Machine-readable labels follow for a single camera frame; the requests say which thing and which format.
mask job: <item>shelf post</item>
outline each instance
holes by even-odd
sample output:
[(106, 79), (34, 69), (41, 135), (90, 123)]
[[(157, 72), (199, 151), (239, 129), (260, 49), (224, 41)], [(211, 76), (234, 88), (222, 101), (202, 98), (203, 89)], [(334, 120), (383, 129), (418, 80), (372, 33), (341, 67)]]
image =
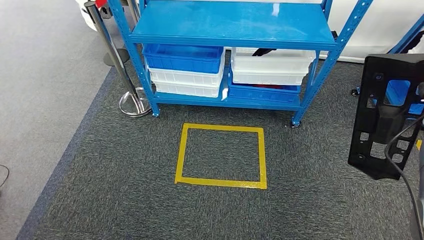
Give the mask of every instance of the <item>shelf post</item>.
[(332, 4), (333, 4), (333, 0), (322, 0), (321, 2), (321, 8), (324, 11), (324, 16), (327, 19), (327, 21), (329, 20)]
[(344, 25), (340, 35), (338, 36), (336, 40), (337, 46), (335, 47), (334, 50), (331, 50), (328, 52), (327, 59), (322, 64), (318, 74), (316, 75), (314, 79), (311, 80), (311, 82), (308, 82), (308, 86), (306, 88), (304, 97), (300, 104), (300, 110), (297, 111), (294, 117), (291, 119), (292, 125), (294, 127), (299, 126), (301, 119), (303, 118), (306, 110), (311, 105), (312, 100), (317, 95), (318, 91), (320, 90), (321, 86), (324, 83), (324, 80), (330, 74), (330, 71), (336, 64), (337, 59), (340, 57), (340, 54), (342, 53), (347, 42), (351, 38), (355, 29), (358, 27), (362, 17), (365, 15), (365, 13), (367, 12), (372, 2), (373, 0), (358, 0), (357, 1), (355, 7), (353, 8), (352, 13), (347, 19), (346, 24)]
[(416, 21), (416, 23), (411, 27), (411, 29), (402, 37), (402, 39), (394, 46), (388, 53), (389, 54), (399, 54), (410, 44), (412, 39), (421, 31), (424, 27), (424, 14)]
[(130, 26), (125, 18), (124, 10), (120, 0), (108, 0), (110, 10), (115, 16), (115, 21), (118, 26), (118, 29), (122, 35), (123, 42), (125, 43), (126, 49), (128, 50), (129, 56), (131, 58), (132, 65), (134, 66), (135, 72), (140, 79), (141, 85), (143, 86), (144, 93), (150, 103), (151, 110), (153, 111), (153, 116), (159, 116), (159, 106), (155, 101), (155, 96), (152, 90), (152, 84), (147, 77), (147, 71), (144, 68), (141, 56), (137, 50), (137, 45), (130, 39)]

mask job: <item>white wall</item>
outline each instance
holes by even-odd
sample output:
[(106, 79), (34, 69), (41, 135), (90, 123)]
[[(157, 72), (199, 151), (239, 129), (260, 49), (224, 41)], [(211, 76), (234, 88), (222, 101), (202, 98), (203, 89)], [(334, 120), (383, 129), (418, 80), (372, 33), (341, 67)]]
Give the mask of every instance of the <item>white wall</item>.
[[(328, 24), (340, 33), (356, 0), (334, 0)], [(374, 0), (342, 56), (363, 59), (392, 49), (424, 13), (424, 0)]]

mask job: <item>black cable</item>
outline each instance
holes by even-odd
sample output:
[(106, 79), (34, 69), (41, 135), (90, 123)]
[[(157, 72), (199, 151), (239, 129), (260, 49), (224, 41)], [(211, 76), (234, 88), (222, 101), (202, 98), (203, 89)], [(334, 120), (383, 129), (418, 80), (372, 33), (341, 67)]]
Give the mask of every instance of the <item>black cable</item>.
[(4, 181), (0, 184), (0, 188), (3, 186), (3, 184), (5, 184), (5, 182), (6, 182), (6, 180), (8, 179), (8, 177), (9, 177), (9, 173), (11, 172), (10, 170), (9, 170), (9, 168), (7, 167), (7, 166), (5, 166), (5, 165), (2, 165), (2, 164), (0, 164), (0, 166), (1, 167), (3, 167), (3, 168), (5, 168), (6, 170), (7, 170), (7, 175), (6, 175), (6, 178), (4, 179)]
[(419, 239), (424, 240), (424, 232), (423, 232), (423, 221), (421, 219), (420, 216), (420, 210), (418, 209), (417, 206), (417, 201), (415, 200), (414, 194), (412, 192), (410, 183), (407, 179), (407, 177), (404, 174), (404, 171), (402, 171), (399, 166), (392, 160), (392, 158), (389, 156), (389, 148), (390, 146), (393, 144), (393, 142), (399, 138), (400, 135), (402, 135), (406, 130), (410, 129), (412, 126), (415, 126), (417, 123), (420, 123), (421, 120), (424, 119), (424, 115), (421, 115), (419, 118), (417, 118), (415, 121), (413, 121), (411, 123), (411, 125), (409, 125), (407, 128), (403, 129), (401, 132), (399, 132), (398, 134), (396, 134), (385, 146), (384, 149), (384, 155), (386, 157), (386, 159), (394, 166), (394, 168), (400, 173), (400, 175), (403, 178), (403, 181), (406, 184), (406, 187), (408, 188), (409, 191), (409, 195), (412, 201), (412, 206), (413, 206), (413, 211), (415, 213), (415, 219), (416, 219), (416, 224), (418, 225), (418, 233), (419, 233)]

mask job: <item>floor marking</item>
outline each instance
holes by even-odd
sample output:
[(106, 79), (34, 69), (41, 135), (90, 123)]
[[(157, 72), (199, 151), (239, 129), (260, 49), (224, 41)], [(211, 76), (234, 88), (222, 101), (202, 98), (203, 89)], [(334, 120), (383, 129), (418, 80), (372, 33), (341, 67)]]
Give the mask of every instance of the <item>floor marking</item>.
[(416, 148), (417, 148), (418, 150), (420, 150), (420, 149), (421, 149), (421, 143), (423, 143), (423, 141), (422, 141), (422, 140), (420, 140), (420, 139), (418, 139), (418, 140), (416, 141)]
[[(257, 144), (259, 149), (259, 181), (235, 181), (208, 178), (183, 177), (184, 156), (186, 154), (186, 144), (189, 129), (218, 130), (218, 131), (236, 131), (257, 133)], [(265, 163), (265, 138), (262, 127), (250, 126), (226, 126), (184, 123), (182, 126), (181, 141), (179, 143), (178, 160), (176, 162), (174, 183), (186, 183), (194, 185), (219, 186), (219, 187), (237, 187), (237, 188), (255, 188), (267, 189), (267, 166)]]

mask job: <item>shelf caster wheel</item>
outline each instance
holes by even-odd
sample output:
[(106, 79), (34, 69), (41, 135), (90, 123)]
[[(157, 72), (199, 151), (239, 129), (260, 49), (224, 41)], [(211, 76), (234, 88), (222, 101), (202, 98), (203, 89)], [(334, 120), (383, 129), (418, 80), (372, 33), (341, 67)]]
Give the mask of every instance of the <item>shelf caster wheel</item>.
[(301, 122), (300, 122), (300, 121), (292, 121), (292, 122), (291, 122), (291, 128), (292, 128), (292, 129), (297, 128), (297, 127), (299, 127), (300, 125), (301, 125)]
[(352, 94), (352, 96), (356, 97), (359, 96), (359, 92), (357, 89), (352, 89), (352, 91), (350, 92), (350, 94)]

